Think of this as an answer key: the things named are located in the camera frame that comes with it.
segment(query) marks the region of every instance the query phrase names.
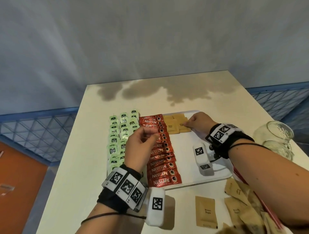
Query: white wall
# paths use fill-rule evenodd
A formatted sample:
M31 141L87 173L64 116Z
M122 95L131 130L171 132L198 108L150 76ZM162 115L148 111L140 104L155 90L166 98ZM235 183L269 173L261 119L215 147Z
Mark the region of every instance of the white wall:
M48 167L22 234L36 233L59 166Z
M308 1L6 0L0 115L79 106L86 84L230 70L308 81Z

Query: glass cup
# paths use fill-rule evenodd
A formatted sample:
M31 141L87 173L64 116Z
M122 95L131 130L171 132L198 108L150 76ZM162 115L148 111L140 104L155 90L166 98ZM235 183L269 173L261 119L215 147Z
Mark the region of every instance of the glass cup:
M263 146L267 147L271 151L293 161L294 154L284 144L274 140L267 140L263 142Z
M273 140L283 144L289 150L292 150L290 140L293 137L293 130L279 121L270 121L256 129L253 133L253 139L257 144L263 144L265 141Z

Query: orange panel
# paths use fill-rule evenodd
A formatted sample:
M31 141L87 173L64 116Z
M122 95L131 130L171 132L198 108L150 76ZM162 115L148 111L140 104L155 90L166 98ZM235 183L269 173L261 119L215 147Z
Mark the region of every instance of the orange panel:
M14 186L0 196L0 233L21 234L47 166L0 142L0 184Z

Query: white table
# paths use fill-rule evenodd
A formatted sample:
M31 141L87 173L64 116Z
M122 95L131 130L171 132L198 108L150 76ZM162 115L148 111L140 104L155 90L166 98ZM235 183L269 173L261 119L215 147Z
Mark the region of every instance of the white table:
M108 117L133 108L141 116L201 110L251 136L273 120L228 71L88 85L37 234L75 233L96 204L106 178ZM294 162L309 170L309 158L291 144ZM224 185L218 181L166 191L175 199L173 230L144 224L142 233L215 233L223 222L232 225ZM196 226L196 195L216 199L218 230Z

